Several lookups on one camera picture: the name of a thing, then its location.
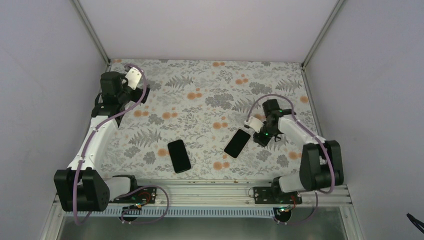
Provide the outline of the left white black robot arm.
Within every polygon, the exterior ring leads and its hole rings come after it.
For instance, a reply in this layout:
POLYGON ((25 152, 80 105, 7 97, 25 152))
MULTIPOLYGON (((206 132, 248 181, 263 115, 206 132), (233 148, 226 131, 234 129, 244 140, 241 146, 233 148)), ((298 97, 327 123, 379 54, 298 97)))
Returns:
POLYGON ((105 72, 100 87, 83 144, 68 167, 57 170, 53 177, 65 212, 101 212, 119 196, 128 203, 139 197, 134 176, 116 175, 105 180, 100 170, 126 111, 147 101, 150 89, 144 71, 132 66, 126 73, 105 72))

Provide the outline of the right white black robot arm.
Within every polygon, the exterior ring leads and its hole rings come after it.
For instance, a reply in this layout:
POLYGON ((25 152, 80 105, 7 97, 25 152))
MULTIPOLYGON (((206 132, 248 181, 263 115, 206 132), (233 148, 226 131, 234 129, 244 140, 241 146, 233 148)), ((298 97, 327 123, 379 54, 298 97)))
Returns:
POLYGON ((296 173, 276 177, 271 198, 278 204, 290 197, 290 192, 333 192, 344 182, 341 146, 336 140, 327 140, 306 127, 292 108, 280 108, 276 99, 262 105, 265 121, 249 115, 244 122, 254 130, 253 141, 266 147, 272 138, 284 134, 302 148, 300 167, 296 173))

